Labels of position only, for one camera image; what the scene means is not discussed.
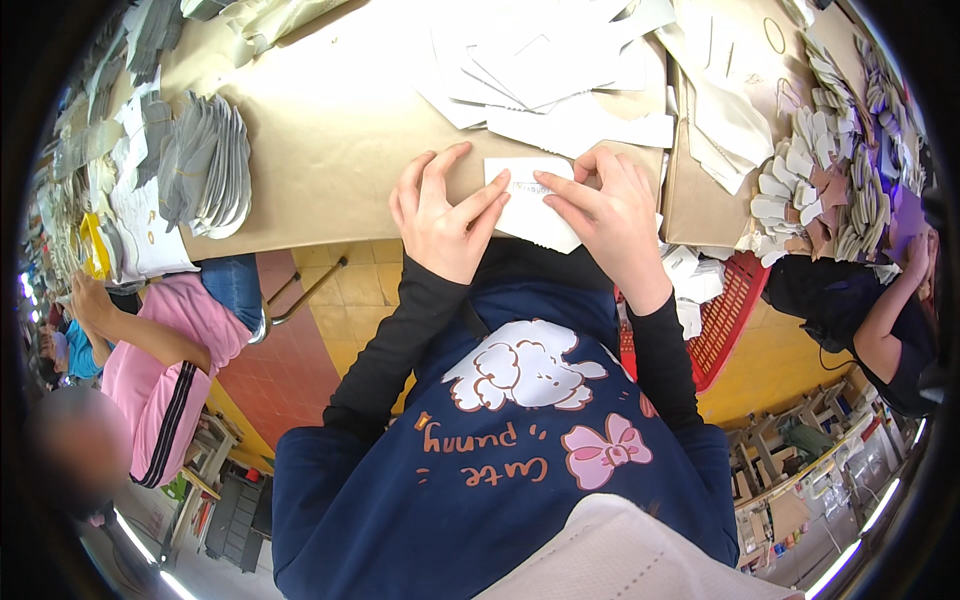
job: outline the woman in pink shirt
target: woman in pink shirt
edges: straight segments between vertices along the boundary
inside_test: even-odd
[[[117,309],[101,282],[73,275],[74,312],[116,345],[104,365],[102,394],[123,418],[84,410],[85,404],[97,404],[95,390],[86,391],[88,402],[76,394],[65,399],[72,403],[69,410],[56,408],[56,393],[44,401],[54,408],[38,415],[40,452],[71,515],[92,514],[128,476],[148,488],[172,481],[214,375],[260,327],[253,254],[205,260],[200,267],[198,274],[152,284],[136,315]]]

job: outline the red plastic basket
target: red plastic basket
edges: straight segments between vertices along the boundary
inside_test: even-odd
[[[724,293],[700,306],[703,333],[686,343],[697,394],[706,392],[716,383],[747,328],[770,274],[769,269],[760,266],[760,259],[752,252],[737,252],[723,264],[727,268]],[[636,378],[634,333],[629,324],[620,326],[620,356],[623,366]]]

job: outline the pink shirt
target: pink shirt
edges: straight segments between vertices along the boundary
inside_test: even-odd
[[[252,334],[192,273],[151,284],[137,314],[170,325],[210,349],[210,375],[185,361],[164,367],[126,342],[117,344],[104,365],[102,391],[130,422],[130,475],[140,485],[155,488],[177,477],[211,379],[240,353]]]

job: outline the navy sweatshirt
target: navy sweatshirt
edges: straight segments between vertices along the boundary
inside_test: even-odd
[[[276,585],[299,598],[469,598],[553,538],[593,492],[622,495],[714,559],[738,559],[726,437],[704,424],[671,298],[631,313],[545,281],[470,290],[405,258],[400,306],[323,427],[276,449]],[[478,341],[464,300],[492,332]],[[417,385],[384,432],[410,370]]]

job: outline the red floor tile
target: red floor tile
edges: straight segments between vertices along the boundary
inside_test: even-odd
[[[290,251],[261,252],[256,263],[266,298],[296,271]],[[291,286],[272,307],[272,313],[282,314],[300,293],[299,284]],[[340,384],[306,307],[287,323],[274,327],[262,343],[244,348],[217,378],[260,437],[274,449],[288,429],[322,424],[324,408]]]

